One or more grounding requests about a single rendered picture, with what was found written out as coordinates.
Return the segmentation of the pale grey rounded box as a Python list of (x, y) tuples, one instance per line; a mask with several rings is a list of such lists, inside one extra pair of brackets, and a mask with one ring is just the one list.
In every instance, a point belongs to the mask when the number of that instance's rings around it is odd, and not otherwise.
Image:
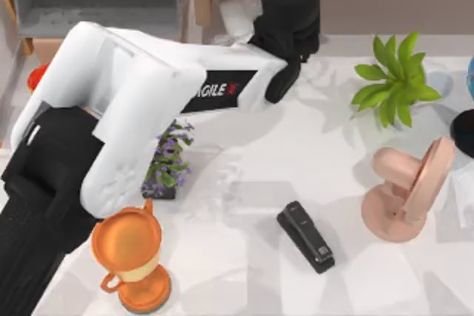
[(254, 20), (262, 14), (261, 0), (220, 0), (219, 9), (227, 34), (247, 43), (254, 34)]

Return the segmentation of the green leafy plant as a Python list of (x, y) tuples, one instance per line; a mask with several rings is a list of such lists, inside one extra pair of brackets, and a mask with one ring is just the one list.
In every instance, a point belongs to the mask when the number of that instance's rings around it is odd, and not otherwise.
[(395, 35), (386, 42), (375, 36), (376, 63), (354, 67), (355, 73), (369, 84), (356, 92), (351, 104), (359, 112), (374, 109), (384, 128), (393, 126), (396, 120), (411, 127), (411, 106), (441, 99), (439, 91), (427, 84), (423, 65), (426, 53), (414, 51), (418, 36), (419, 33), (411, 32), (401, 42), (397, 42)]

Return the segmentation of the purple flower plant black pot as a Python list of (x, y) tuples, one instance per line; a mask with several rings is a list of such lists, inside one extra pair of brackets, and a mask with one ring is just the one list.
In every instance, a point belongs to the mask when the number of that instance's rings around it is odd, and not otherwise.
[(176, 197), (177, 188), (191, 172), (182, 153), (194, 142), (193, 130), (192, 124), (175, 119), (158, 137), (158, 145), (141, 185), (143, 198), (172, 200)]

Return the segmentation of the red round object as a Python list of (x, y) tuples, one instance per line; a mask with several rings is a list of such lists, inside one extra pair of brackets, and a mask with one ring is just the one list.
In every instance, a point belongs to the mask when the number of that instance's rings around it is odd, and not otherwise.
[(40, 80), (42, 79), (44, 73), (46, 72), (49, 64), (43, 64), (35, 68), (27, 78), (27, 88), (30, 93), (33, 93), (36, 87), (38, 86)]

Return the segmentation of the blue round object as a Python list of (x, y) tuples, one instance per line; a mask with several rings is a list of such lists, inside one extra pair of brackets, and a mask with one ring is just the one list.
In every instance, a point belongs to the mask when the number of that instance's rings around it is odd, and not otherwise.
[(467, 89), (474, 100), (474, 56), (471, 58), (467, 68)]

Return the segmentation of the pink desk fan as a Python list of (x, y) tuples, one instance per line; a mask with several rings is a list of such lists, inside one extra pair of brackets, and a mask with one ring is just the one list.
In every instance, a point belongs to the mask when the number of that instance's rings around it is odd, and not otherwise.
[(378, 238), (402, 243), (416, 238), (455, 157), (446, 137), (432, 142), (422, 159), (391, 147), (373, 155), (373, 171), (384, 180), (364, 196), (361, 216)]

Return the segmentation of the black stapler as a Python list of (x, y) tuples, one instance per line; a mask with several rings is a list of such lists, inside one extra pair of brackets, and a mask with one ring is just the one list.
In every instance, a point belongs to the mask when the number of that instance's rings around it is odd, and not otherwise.
[(288, 203), (278, 213), (276, 219), (318, 274), (325, 273), (335, 266), (332, 249), (327, 245), (313, 219), (299, 201)]

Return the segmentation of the black round object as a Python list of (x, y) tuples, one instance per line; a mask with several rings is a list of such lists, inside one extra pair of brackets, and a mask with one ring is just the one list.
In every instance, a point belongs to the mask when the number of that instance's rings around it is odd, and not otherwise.
[(450, 134), (458, 149), (474, 159), (474, 109), (460, 112), (453, 119)]

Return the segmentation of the orange trophy cup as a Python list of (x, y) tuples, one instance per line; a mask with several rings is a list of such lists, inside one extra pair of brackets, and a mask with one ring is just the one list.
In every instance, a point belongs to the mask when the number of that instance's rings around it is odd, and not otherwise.
[(116, 292), (132, 313), (154, 312), (170, 296), (170, 275), (159, 260), (161, 240), (150, 198), (142, 208), (126, 207), (93, 229), (93, 255), (108, 271), (101, 289)]

